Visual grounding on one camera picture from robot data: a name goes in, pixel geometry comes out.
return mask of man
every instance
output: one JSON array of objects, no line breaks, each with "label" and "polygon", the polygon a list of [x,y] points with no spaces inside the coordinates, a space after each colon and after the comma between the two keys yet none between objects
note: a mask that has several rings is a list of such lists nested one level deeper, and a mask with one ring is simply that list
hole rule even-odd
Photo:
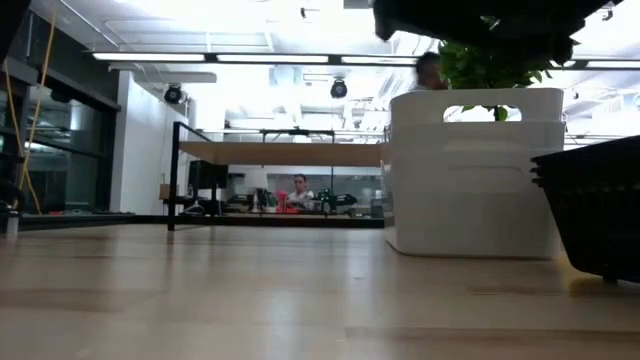
[{"label": "man", "polygon": [[440,55],[427,51],[416,62],[418,86],[415,90],[447,90],[449,83],[442,79]]},{"label": "man", "polygon": [[289,194],[288,202],[306,208],[305,203],[313,199],[313,191],[307,189],[307,177],[303,174],[295,175],[293,177],[293,184],[296,191]]}]

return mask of white wall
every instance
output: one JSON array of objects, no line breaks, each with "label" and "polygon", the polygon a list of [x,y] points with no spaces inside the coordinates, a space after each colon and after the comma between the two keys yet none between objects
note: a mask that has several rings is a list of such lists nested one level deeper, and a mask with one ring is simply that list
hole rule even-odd
[{"label": "white wall", "polygon": [[219,84],[186,84],[194,129],[224,129],[225,94]]},{"label": "white wall", "polygon": [[[169,183],[173,123],[188,120],[136,83],[131,72],[120,73],[118,102],[122,111],[116,119],[111,210],[161,215],[159,187],[163,177]],[[185,159],[179,171],[181,193]]]}]

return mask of fluorescent light fixture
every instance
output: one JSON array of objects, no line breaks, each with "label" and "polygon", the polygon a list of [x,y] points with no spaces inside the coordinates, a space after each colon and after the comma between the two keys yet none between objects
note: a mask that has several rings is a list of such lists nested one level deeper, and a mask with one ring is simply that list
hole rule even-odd
[{"label": "fluorescent light fixture", "polygon": [[93,57],[104,61],[157,61],[157,62],[203,62],[204,54],[187,53],[94,53]]},{"label": "fluorescent light fixture", "polygon": [[586,69],[592,68],[640,69],[640,61],[589,61]]},{"label": "fluorescent light fixture", "polygon": [[344,64],[394,64],[394,65],[415,65],[415,57],[401,56],[343,56]]},{"label": "fluorescent light fixture", "polygon": [[336,135],[351,135],[351,136],[383,136],[382,131],[336,131]]},{"label": "fluorescent light fixture", "polygon": [[328,63],[325,55],[265,55],[265,54],[220,54],[220,62],[257,62],[257,63]]},{"label": "fluorescent light fixture", "polygon": [[202,132],[209,134],[260,134],[260,130],[256,129],[213,129],[202,130]]},{"label": "fluorescent light fixture", "polygon": [[329,81],[333,78],[331,74],[302,74],[303,81]]}]

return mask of black plastic container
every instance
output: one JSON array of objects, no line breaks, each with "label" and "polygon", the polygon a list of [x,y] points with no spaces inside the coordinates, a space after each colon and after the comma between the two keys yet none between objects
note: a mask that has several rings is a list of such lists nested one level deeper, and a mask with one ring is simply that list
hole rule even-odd
[{"label": "black plastic container", "polygon": [[532,159],[571,264],[640,282],[640,137]]}]

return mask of window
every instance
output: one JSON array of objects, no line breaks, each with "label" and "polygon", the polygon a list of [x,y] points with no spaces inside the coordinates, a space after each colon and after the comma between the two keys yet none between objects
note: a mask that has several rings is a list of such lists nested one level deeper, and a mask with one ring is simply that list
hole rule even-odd
[{"label": "window", "polygon": [[[99,162],[89,156],[33,144],[29,175],[42,213],[90,213],[103,208],[106,204],[97,197],[101,175]],[[26,185],[23,191],[27,197],[26,211],[36,213],[35,202]]]},{"label": "window", "polygon": [[38,100],[41,107],[35,135],[78,150],[98,153],[107,150],[103,113],[47,88],[29,89],[28,131],[33,126]]}]

